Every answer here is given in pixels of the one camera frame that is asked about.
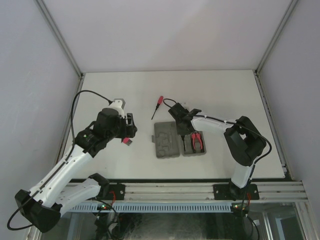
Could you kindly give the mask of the red black pliers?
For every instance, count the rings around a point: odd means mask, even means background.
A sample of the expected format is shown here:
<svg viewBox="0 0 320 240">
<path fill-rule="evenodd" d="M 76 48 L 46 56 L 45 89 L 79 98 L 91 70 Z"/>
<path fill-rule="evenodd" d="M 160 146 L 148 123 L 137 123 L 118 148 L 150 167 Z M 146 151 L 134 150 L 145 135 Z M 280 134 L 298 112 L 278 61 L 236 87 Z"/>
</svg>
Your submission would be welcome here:
<svg viewBox="0 0 320 240">
<path fill-rule="evenodd" d="M 203 150 L 202 135 L 199 132 L 194 132 L 191 134 L 191 146 L 193 152 L 201 152 Z"/>
</svg>

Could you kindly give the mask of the grey plastic tool case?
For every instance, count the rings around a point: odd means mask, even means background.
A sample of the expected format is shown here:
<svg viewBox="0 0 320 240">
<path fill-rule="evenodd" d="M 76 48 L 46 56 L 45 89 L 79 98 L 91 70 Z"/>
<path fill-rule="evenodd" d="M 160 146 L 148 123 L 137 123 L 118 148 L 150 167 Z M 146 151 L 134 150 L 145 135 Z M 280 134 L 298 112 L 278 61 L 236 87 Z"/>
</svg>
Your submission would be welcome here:
<svg viewBox="0 0 320 240">
<path fill-rule="evenodd" d="M 174 121 L 156 122 L 154 124 L 154 134 L 151 136 L 155 144 L 155 155 L 158 159 L 170 159 L 183 157 L 195 157 L 207 153 L 204 135 L 201 131 L 203 150 L 193 152 L 191 134 L 185 135 L 185 152 L 181 135 L 177 133 L 176 123 Z"/>
</svg>

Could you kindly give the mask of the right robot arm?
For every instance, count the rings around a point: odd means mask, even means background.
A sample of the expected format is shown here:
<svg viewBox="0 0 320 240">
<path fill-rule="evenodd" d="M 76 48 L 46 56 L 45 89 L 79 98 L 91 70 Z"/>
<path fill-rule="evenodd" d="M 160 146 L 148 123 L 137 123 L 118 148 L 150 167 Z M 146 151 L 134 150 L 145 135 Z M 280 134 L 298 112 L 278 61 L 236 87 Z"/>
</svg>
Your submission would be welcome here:
<svg viewBox="0 0 320 240">
<path fill-rule="evenodd" d="M 248 186 L 257 162 L 270 154 L 270 141 L 262 136 L 253 122 L 246 116 L 236 120 L 219 119 L 205 115 L 200 109 L 191 111 L 180 103 L 169 107 L 177 133 L 181 136 L 205 133 L 221 133 L 224 136 L 230 154 L 236 161 L 235 169 L 229 181 L 229 195 L 240 200 L 248 193 Z"/>
</svg>

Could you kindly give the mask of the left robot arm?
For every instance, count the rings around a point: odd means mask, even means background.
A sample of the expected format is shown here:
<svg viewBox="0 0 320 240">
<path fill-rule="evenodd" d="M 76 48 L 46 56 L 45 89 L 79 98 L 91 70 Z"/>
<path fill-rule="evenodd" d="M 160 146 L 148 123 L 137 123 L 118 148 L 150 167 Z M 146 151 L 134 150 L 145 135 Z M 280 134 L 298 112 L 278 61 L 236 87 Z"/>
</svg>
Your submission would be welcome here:
<svg viewBox="0 0 320 240">
<path fill-rule="evenodd" d="M 109 196 L 110 182 L 98 173 L 90 175 L 71 190 L 64 191 L 75 173 L 85 167 L 113 139 L 134 138 L 137 127 L 132 113 L 107 107 L 97 119 L 80 131 L 67 154 L 30 190 L 15 195 L 18 211 L 41 233 L 50 231 L 60 218 L 76 205 L 91 198 Z"/>
</svg>

